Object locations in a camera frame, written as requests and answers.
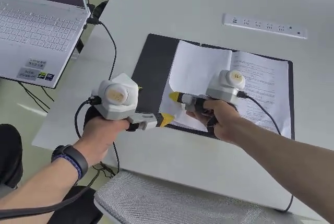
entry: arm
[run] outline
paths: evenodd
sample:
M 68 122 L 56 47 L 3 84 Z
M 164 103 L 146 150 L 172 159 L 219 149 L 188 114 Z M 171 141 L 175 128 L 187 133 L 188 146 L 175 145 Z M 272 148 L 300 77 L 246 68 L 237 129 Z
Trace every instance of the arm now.
M 215 135 L 241 147 L 285 189 L 323 216 L 334 222 L 334 151 L 295 142 L 243 119 L 223 101 L 207 101 L 218 120 Z M 208 118 L 189 116 L 206 124 Z
M 85 127 L 82 138 L 74 147 L 86 158 L 88 166 L 103 159 L 117 134 L 129 127 L 126 120 L 106 121 L 94 118 Z M 27 183 L 0 199 L 0 209 L 33 208 L 59 203 L 78 179 L 73 165 L 58 158 L 38 172 Z M 15 223 L 47 223 L 53 213 L 15 219 Z M 1 223 L 13 223 L 13 220 Z

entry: paper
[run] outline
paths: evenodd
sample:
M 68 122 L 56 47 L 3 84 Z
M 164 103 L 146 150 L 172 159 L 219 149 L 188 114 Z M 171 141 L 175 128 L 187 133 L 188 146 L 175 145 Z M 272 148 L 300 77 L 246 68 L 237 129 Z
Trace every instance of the paper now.
M 160 112 L 175 116 L 175 125 L 185 125 L 192 129 L 207 132 L 196 119 L 185 114 L 179 103 L 169 98 L 173 91 L 204 95 L 209 82 L 216 72 L 230 69 L 232 51 L 211 49 L 180 41 L 175 53 L 173 65 L 165 85 Z
M 245 52 L 232 53 L 180 41 L 165 85 L 160 112 L 175 116 L 174 125 L 207 132 L 206 127 L 186 115 L 184 106 L 173 102 L 169 94 L 178 91 L 204 95 L 214 73 L 223 69 L 237 70 L 245 76 L 244 91 L 272 115 L 282 135 L 291 138 L 288 63 Z M 271 119 L 253 101 L 239 99 L 237 108 L 242 117 L 277 132 Z
M 291 138 L 288 63 L 235 52 L 232 56 L 232 69 L 245 76 L 244 91 L 269 112 L 282 135 Z M 251 100 L 239 99 L 237 108 L 242 117 L 277 133 L 272 120 Z

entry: black watch band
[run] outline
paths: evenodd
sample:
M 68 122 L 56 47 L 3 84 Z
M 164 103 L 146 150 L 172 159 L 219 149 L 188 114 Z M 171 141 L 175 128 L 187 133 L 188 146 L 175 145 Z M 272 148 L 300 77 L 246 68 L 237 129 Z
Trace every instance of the black watch band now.
M 51 161 L 53 162 L 58 156 L 65 155 L 69 157 L 81 170 L 79 180 L 85 176 L 88 171 L 88 163 L 85 157 L 72 145 L 58 146 L 52 153 Z

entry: power strip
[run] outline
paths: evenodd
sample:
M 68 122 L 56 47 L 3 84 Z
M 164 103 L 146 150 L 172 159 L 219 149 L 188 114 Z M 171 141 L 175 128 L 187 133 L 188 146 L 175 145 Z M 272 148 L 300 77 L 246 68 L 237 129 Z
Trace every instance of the power strip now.
M 301 39 L 307 39 L 307 30 L 305 28 L 289 24 L 278 24 L 259 19 L 239 17 L 231 14 L 223 15 L 223 24 L 226 26 L 242 27 L 258 31 L 277 33 Z

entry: yellow tip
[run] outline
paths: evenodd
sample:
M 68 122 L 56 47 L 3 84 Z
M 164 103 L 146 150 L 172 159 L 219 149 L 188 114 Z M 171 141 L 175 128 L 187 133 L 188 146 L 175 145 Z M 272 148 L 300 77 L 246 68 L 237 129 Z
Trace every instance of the yellow tip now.
M 179 92 L 171 92 L 171 93 L 169 94 L 169 98 L 171 98 L 172 101 L 177 102 L 177 99 L 178 99 L 178 95 L 179 95 L 179 94 L 180 94 Z
M 168 125 L 169 123 L 171 123 L 174 120 L 174 116 L 167 114 L 167 113 L 161 113 L 162 117 L 163 117 L 163 121 L 160 125 L 160 127 L 164 127 L 166 125 Z

